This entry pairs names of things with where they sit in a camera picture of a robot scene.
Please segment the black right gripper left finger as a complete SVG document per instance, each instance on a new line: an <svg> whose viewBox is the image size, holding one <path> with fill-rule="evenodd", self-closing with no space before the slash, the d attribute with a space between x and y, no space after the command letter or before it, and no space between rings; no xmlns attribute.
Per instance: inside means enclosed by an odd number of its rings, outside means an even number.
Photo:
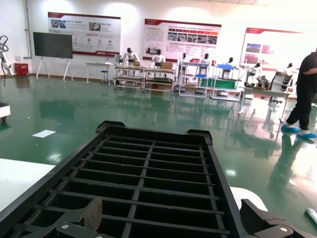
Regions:
<svg viewBox="0 0 317 238"><path fill-rule="evenodd" d="M27 238L93 238L102 221L102 199L94 198L86 207L68 209L52 225L38 229Z"/></svg>

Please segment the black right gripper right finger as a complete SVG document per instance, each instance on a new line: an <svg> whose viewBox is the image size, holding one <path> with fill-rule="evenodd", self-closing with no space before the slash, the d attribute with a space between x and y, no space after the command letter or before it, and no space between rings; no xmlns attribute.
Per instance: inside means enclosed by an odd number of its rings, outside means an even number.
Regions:
<svg viewBox="0 0 317 238"><path fill-rule="evenodd" d="M241 200L240 216L249 238L314 238L277 213L256 207L250 200Z"/></svg>

